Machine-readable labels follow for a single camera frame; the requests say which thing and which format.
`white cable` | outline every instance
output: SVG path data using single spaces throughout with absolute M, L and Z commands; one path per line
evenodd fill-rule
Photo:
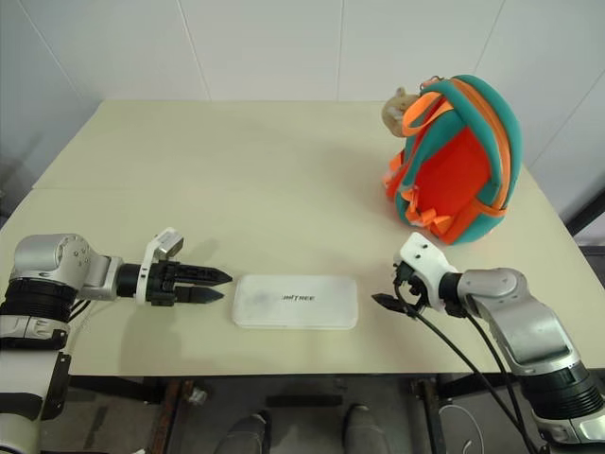
M 457 410 L 463 411 L 471 419 L 471 421 L 473 421 L 473 424 L 475 425 L 476 433 L 479 436 L 479 442 L 481 443 L 481 454 L 485 454 L 485 445 L 483 443 L 483 432 L 481 432 L 481 428 L 479 427 L 479 424 L 476 421 L 473 414 L 470 413 L 468 410 L 466 410 L 464 407 L 461 407 L 460 405 L 448 404 L 448 405 L 444 405 L 443 407 L 441 407 L 439 409 L 439 415 L 441 415 L 441 413 L 445 409 L 457 409 Z M 471 447 L 472 444 L 473 444 L 472 440 L 467 440 L 466 443 L 464 444 L 464 447 L 462 448 L 462 454 L 466 454 L 466 451 L 468 450 L 469 447 Z

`white table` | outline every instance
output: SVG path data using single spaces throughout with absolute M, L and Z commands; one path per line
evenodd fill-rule
M 0 231 L 4 293 L 17 242 L 75 232 L 99 252 L 141 260 L 166 226 L 183 263 L 245 273 L 351 275 L 349 331 L 247 330 L 231 321 L 235 284 L 207 306 L 96 303 L 69 339 L 74 375 L 466 372 L 420 323 L 370 295 L 391 291 L 411 230 L 380 184 L 401 146 L 375 103 L 105 102 Z M 476 243 L 444 248 L 459 270 L 506 266 L 553 307 L 587 367 L 605 366 L 605 291 L 531 176 L 507 218 Z M 495 371 L 472 327 L 427 317 L 479 369 Z

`backpack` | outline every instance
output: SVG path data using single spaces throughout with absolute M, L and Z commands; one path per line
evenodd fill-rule
M 383 178 L 399 217 L 446 244 L 475 241 L 507 212 L 521 169 L 519 124 L 474 76 L 431 79 L 404 113 L 406 147 Z

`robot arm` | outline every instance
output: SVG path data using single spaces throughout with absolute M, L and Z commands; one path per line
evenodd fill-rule
M 605 403 L 596 380 L 555 312 L 529 293 L 521 272 L 459 273 L 420 234 L 412 234 L 395 262 L 400 280 L 421 295 L 417 309 L 431 306 L 455 317 L 470 313 L 489 324 L 545 440 L 558 445 L 605 443 Z M 397 310 L 389 300 L 377 300 Z
M 172 306 L 222 297 L 205 286 L 231 276 L 169 260 L 182 243 L 174 229 L 164 230 L 147 245 L 141 265 L 100 255 L 79 235 L 28 236 L 19 243 L 0 306 L 0 452 L 38 452 L 40 421 L 61 413 L 71 361 L 61 349 L 76 299 L 123 296 Z

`stuffed animal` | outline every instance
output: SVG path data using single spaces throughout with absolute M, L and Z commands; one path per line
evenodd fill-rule
M 404 136 L 404 132 L 402 131 L 404 112 L 418 98 L 418 95 L 408 95 L 404 87 L 399 87 L 395 92 L 395 96 L 385 103 L 385 107 L 382 108 L 382 121 L 394 136 Z

